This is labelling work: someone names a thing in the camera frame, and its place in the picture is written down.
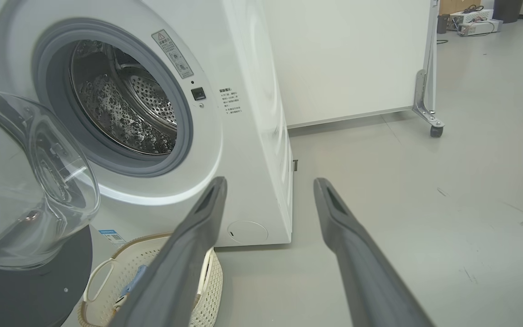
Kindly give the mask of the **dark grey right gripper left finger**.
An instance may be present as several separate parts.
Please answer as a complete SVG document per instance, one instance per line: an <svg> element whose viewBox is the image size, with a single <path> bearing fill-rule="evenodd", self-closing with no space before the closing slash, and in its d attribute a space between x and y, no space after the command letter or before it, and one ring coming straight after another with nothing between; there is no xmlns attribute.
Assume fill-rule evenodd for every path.
<svg viewBox="0 0 523 327"><path fill-rule="evenodd" d="M227 180L215 177L147 268L111 327L187 327L206 253L216 244Z"/></svg>

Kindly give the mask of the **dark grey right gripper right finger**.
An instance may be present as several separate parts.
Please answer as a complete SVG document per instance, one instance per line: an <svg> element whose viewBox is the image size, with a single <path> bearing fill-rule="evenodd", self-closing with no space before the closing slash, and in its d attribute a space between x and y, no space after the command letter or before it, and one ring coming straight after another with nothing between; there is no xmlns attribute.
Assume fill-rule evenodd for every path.
<svg viewBox="0 0 523 327"><path fill-rule="evenodd" d="M314 180L326 246L336 255L355 327L431 327L421 304L326 178Z"/></svg>

